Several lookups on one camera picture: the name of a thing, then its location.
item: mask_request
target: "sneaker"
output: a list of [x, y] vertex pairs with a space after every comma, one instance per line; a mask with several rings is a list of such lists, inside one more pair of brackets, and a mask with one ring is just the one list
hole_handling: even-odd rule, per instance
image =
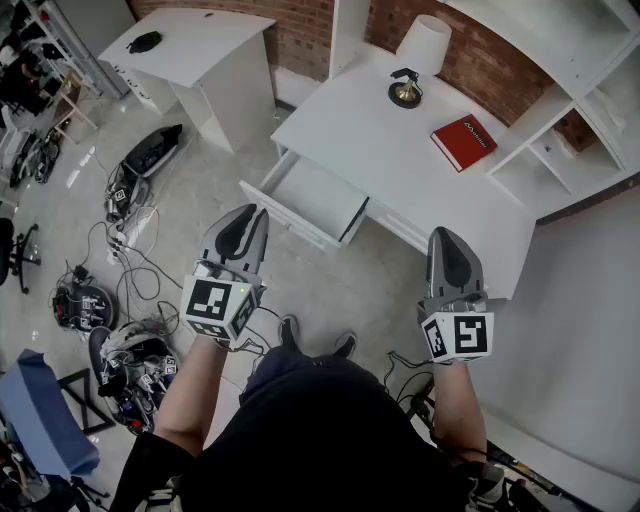
[[298, 339], [300, 337], [300, 324], [298, 319], [293, 315], [286, 315], [280, 320], [278, 325], [278, 338], [280, 338], [280, 344], [293, 352], [297, 352]]
[[356, 348], [357, 340], [358, 337], [356, 336], [356, 333], [351, 331], [345, 332], [336, 340], [336, 351], [333, 353], [333, 355], [349, 358]]

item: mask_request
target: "tiled floor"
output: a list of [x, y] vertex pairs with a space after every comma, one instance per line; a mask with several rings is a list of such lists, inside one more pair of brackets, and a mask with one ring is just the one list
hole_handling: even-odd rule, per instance
[[[177, 280], [191, 272], [207, 228], [223, 213], [247, 202], [238, 182], [257, 185], [277, 161], [275, 146], [268, 136], [280, 122], [276, 119], [269, 131], [257, 135], [231, 156], [207, 144], [180, 106], [164, 117], [145, 110], [134, 97], [114, 103], [95, 101], [85, 108], [91, 110], [100, 131], [92, 132], [74, 121], [71, 129], [82, 137], [82, 142], [64, 146], [49, 183], [25, 184], [21, 191], [20, 208], [14, 216], [16, 230], [25, 231], [33, 222], [40, 225], [36, 243], [43, 263], [39, 268], [26, 269], [29, 295], [20, 294], [17, 280], [11, 276], [0, 287], [0, 355], [5, 368], [25, 347], [45, 352], [47, 362], [59, 377], [88, 366], [85, 342], [77, 333], [57, 326], [48, 301], [52, 287], [65, 270], [65, 260], [74, 266], [85, 258], [89, 228], [105, 217], [107, 172], [100, 168], [95, 156], [110, 171], [147, 133], [160, 126], [183, 123], [181, 147], [186, 149], [154, 178], [160, 224], [157, 243], [150, 254]], [[94, 157], [79, 167], [91, 148], [96, 148]], [[75, 169], [81, 172], [68, 188], [67, 180]], [[146, 252], [151, 247], [157, 225], [154, 215], [138, 240], [140, 250]], [[104, 232], [98, 227], [91, 237], [87, 268], [114, 290], [122, 269], [110, 265], [106, 254]], [[263, 305], [279, 314], [298, 316], [302, 348], [308, 354], [330, 351], [342, 331], [353, 329], [359, 336], [354, 360], [382, 379], [389, 368], [385, 354], [392, 348], [415, 360], [427, 357], [414, 319], [414, 304], [424, 292], [425, 264], [422, 254], [371, 221], [365, 221], [352, 243], [334, 256], [320, 252], [272, 222], [260, 272], [268, 286]], [[153, 288], [152, 283], [145, 283], [145, 274], [140, 275], [139, 281], [147, 289]], [[180, 292], [163, 279], [159, 298], [179, 305]], [[155, 302], [138, 303], [142, 313], [131, 307], [136, 318], [145, 311], [156, 310]], [[276, 320], [265, 312], [257, 312], [251, 319], [251, 327], [271, 344], [277, 343], [276, 325]], [[185, 354], [192, 339], [193, 334], [181, 326], [172, 342], [179, 353]], [[253, 358], [249, 354], [228, 358], [210, 438], [237, 410], [237, 397], [251, 372]], [[399, 391], [407, 372], [398, 368], [390, 377], [392, 391]], [[421, 379], [414, 379], [414, 383], [419, 387]], [[99, 434], [94, 442], [100, 448], [101, 463], [91, 483], [113, 492], [133, 441], [120, 427]]]

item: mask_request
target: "lampshade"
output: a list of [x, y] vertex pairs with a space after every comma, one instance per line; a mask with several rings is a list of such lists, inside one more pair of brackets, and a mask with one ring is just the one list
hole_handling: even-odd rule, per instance
[[450, 39], [449, 25], [433, 16], [421, 14], [413, 20], [396, 56], [404, 67], [424, 75], [437, 75], [442, 69]]

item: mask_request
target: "black shirt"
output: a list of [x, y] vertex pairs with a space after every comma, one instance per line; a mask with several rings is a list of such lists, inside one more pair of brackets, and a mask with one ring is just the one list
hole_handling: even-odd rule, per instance
[[473, 487], [468, 474], [452, 470], [418, 436], [377, 382], [307, 368], [252, 395], [196, 458], [152, 434], [139, 436], [111, 510], [134, 511], [176, 475], [183, 475], [185, 512], [245, 503], [306, 509], [353, 498], [359, 505], [401, 500], [421, 510], [464, 510]]

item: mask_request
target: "person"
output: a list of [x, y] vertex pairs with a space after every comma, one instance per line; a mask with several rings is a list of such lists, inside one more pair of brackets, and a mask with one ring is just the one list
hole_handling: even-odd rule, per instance
[[0, 64], [4, 74], [0, 79], [0, 99], [15, 102], [37, 116], [47, 105], [38, 94], [38, 73], [34, 70], [35, 57], [21, 49], [20, 38], [8, 35], [0, 49]]
[[196, 337], [155, 431], [136, 439], [110, 510], [145, 510], [136, 507], [175, 476], [172, 511], [250, 503], [309, 508], [353, 498], [359, 505], [469, 510], [483, 485], [487, 443], [465, 363], [434, 365], [437, 449], [378, 380], [349, 360], [354, 333], [316, 358], [300, 351], [294, 316], [281, 320], [279, 338], [249, 378], [239, 410], [203, 449], [227, 351]]

